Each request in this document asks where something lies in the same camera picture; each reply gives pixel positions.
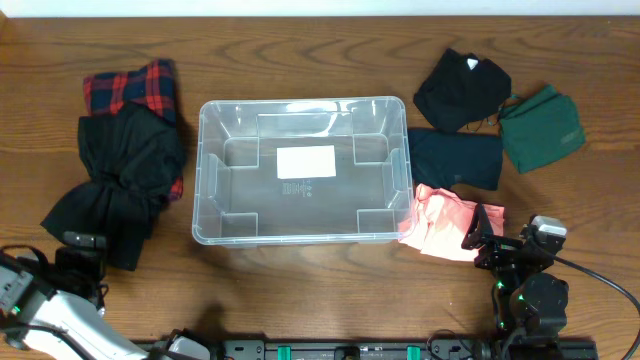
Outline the red navy plaid cloth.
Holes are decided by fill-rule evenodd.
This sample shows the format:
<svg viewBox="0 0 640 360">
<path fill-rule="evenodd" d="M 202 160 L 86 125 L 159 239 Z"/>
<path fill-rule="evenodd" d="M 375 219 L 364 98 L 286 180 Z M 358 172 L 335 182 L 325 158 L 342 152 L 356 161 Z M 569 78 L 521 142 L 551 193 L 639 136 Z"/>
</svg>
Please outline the red navy plaid cloth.
<svg viewBox="0 0 640 360">
<path fill-rule="evenodd" d="M 123 106 L 134 103 L 155 114 L 154 125 L 162 121 L 164 126 L 171 128 L 174 142 L 181 146 L 177 129 L 175 72 L 171 60 L 155 59 L 134 71 L 86 76 L 83 95 L 88 114 L 81 117 L 82 121 L 109 119 L 117 115 Z"/>
</svg>

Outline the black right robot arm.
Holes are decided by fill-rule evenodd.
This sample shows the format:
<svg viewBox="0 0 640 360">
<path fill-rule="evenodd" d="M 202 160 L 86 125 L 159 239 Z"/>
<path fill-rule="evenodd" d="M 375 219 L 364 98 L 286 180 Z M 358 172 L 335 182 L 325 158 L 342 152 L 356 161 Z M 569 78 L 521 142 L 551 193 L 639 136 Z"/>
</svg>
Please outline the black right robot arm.
<svg viewBox="0 0 640 360">
<path fill-rule="evenodd" d="M 500 332 L 553 339 L 566 326 L 568 284 L 546 272 L 566 235 L 559 220 L 535 215 L 517 239 L 500 236 L 485 208 L 475 207 L 462 248 L 476 250 L 474 266 L 490 271 L 495 279 L 492 299 Z"/>
</svg>

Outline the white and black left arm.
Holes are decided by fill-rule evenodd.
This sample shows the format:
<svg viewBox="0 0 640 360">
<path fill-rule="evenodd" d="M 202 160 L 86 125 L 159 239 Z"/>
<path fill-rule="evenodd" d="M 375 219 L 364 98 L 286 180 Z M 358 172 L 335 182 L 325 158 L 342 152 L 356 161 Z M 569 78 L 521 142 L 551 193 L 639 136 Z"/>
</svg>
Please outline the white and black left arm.
<svg viewBox="0 0 640 360">
<path fill-rule="evenodd" d="M 30 245 L 1 248 L 1 333 L 6 342 L 55 359 L 213 359 L 186 331 L 136 343 L 105 320 L 109 241 L 65 232 L 53 262 Z"/>
</svg>

